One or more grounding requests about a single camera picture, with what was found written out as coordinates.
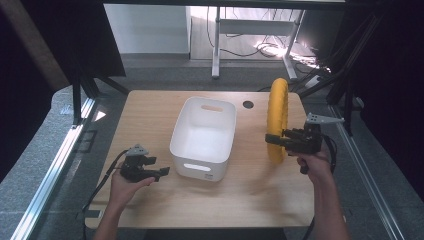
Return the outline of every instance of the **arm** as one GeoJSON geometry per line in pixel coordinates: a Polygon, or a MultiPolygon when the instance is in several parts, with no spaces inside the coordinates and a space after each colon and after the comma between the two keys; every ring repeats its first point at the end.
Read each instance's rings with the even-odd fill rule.
{"type": "Polygon", "coordinates": [[[118,229],[119,218],[127,203],[134,197],[138,189],[149,186],[155,178],[146,178],[137,183],[128,182],[116,170],[112,175],[109,203],[94,235],[94,240],[115,239],[118,229]]]}
{"type": "Polygon", "coordinates": [[[326,153],[321,151],[314,155],[293,152],[290,154],[299,157],[299,165],[307,164],[309,167],[308,176],[314,185],[316,239],[350,239],[326,153]]]}

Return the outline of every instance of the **white plastic bin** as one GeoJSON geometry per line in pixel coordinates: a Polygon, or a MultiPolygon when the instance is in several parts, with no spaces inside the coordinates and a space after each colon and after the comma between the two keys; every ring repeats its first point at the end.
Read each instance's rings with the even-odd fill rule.
{"type": "Polygon", "coordinates": [[[235,106],[229,102],[203,97],[187,99],[170,144],[180,175],[214,182],[224,177],[236,115],[235,106]]]}

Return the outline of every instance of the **wooden table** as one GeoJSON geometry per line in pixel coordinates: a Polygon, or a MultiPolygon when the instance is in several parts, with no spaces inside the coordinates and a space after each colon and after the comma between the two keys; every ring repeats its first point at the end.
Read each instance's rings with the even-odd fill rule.
{"type": "MultiPolygon", "coordinates": [[[[116,156],[139,143],[157,162],[149,169],[171,167],[168,176],[139,190],[124,210],[119,226],[130,228],[228,228],[309,225],[313,187],[299,173],[294,157],[280,165],[267,157],[265,142],[267,92],[132,91],[116,129],[103,174],[116,156]],[[184,102],[191,96],[233,103],[237,125],[227,172],[219,182],[180,176],[169,150],[184,102]],[[244,101],[253,102],[251,109],[244,101]]],[[[289,93],[289,128],[302,128],[306,115],[297,94],[289,93]]],[[[90,209],[103,211],[110,180],[90,209]]],[[[97,228],[100,218],[86,218],[97,228]]]]}

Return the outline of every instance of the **forearm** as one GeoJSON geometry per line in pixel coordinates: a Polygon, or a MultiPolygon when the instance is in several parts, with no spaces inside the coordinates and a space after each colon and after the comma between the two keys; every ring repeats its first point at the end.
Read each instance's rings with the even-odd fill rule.
{"type": "Polygon", "coordinates": [[[119,218],[123,207],[108,205],[94,235],[94,240],[116,239],[119,218]]]}
{"type": "Polygon", "coordinates": [[[350,239],[332,176],[314,182],[316,239],[350,239]]]}

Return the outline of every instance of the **white wall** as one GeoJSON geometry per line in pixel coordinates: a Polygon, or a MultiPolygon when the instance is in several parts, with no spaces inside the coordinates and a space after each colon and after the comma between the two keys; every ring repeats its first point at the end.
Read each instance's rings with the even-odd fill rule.
{"type": "Polygon", "coordinates": [[[190,8],[105,4],[120,53],[189,53],[190,8]]]}

